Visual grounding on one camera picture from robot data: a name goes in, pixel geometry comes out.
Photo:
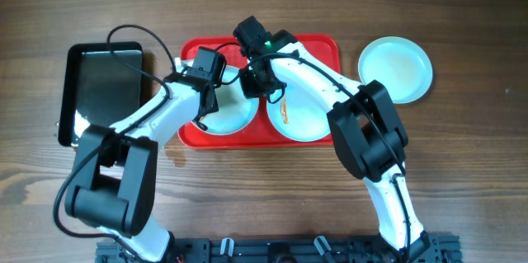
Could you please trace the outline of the white plate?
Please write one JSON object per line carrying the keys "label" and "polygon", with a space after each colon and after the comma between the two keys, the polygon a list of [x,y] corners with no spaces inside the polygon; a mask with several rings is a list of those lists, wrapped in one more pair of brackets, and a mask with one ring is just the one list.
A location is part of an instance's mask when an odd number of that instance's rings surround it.
{"label": "white plate", "polygon": [[330,134],[327,116],[314,98],[289,85],[275,104],[267,102],[266,112],[273,127],[288,139],[313,142]]}
{"label": "white plate", "polygon": [[191,123],[200,131],[211,135],[230,135],[248,126],[255,117],[259,105],[257,98],[246,98],[240,81],[213,89],[210,87],[200,103],[209,102],[218,107],[216,112],[201,117]]}
{"label": "white plate", "polygon": [[394,104],[408,104],[424,97],[431,88],[433,67],[425,50],[398,36],[370,42],[358,60],[360,80],[381,82]]}

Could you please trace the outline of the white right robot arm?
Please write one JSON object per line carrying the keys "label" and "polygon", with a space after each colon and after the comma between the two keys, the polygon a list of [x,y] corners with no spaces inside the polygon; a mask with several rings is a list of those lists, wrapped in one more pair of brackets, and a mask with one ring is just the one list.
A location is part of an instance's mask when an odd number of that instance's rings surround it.
{"label": "white right robot arm", "polygon": [[316,59],[291,33],[267,31],[254,16],[233,31],[247,65],[239,78],[247,98],[270,97],[294,86],[326,113],[335,153],[365,182],[379,234],[395,251],[408,251],[424,233],[405,182],[408,135],[384,85],[355,84]]}

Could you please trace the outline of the white plate back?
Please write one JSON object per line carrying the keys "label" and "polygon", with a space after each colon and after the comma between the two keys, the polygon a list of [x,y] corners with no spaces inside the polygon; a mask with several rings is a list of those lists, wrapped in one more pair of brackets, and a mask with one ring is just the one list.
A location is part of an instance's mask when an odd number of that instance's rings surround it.
{"label": "white plate back", "polygon": [[200,131],[211,135],[230,135],[248,126],[255,117],[259,105],[257,98],[246,98],[240,81],[213,89],[210,87],[200,103],[209,102],[218,107],[216,112],[201,117],[191,123]]}

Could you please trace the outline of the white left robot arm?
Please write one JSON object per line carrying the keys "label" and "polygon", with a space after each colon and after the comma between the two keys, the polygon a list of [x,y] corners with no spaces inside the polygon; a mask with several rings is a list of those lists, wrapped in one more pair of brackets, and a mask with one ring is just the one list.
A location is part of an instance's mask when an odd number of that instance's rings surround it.
{"label": "white left robot arm", "polygon": [[162,81],[160,92],[111,127],[90,125],[82,134],[73,170],[55,203],[66,214],[109,237],[121,260],[181,262],[171,232],[154,217],[158,150],[185,124],[218,111],[226,58],[201,47],[190,65]]}

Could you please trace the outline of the black water tray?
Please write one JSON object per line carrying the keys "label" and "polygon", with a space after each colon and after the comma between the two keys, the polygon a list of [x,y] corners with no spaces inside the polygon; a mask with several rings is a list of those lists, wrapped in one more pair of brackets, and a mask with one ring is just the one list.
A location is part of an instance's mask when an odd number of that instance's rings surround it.
{"label": "black water tray", "polygon": [[143,50],[134,41],[73,45],[64,75],[58,141],[76,146],[92,124],[108,127],[141,105]]}

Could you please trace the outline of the red serving tray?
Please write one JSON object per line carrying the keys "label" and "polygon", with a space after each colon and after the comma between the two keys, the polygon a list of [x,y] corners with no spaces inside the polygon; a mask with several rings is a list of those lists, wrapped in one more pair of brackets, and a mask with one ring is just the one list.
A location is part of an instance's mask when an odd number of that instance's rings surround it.
{"label": "red serving tray", "polygon": [[[295,36],[316,59],[325,63],[330,69],[340,72],[341,62],[337,44],[332,37],[324,34],[297,34]],[[221,44],[227,46],[220,50],[226,59],[236,68],[240,68],[247,60],[242,57],[239,48],[232,45],[232,36],[202,36],[188,40],[181,49],[182,59],[192,59],[201,47],[215,49]],[[254,119],[243,129],[229,135],[213,135],[188,123],[177,133],[178,138],[187,147],[193,149],[248,149],[248,148],[278,148],[303,147],[332,144],[332,137],[327,135],[312,142],[298,142],[280,134],[267,116],[266,100],[258,101],[257,113]]]}

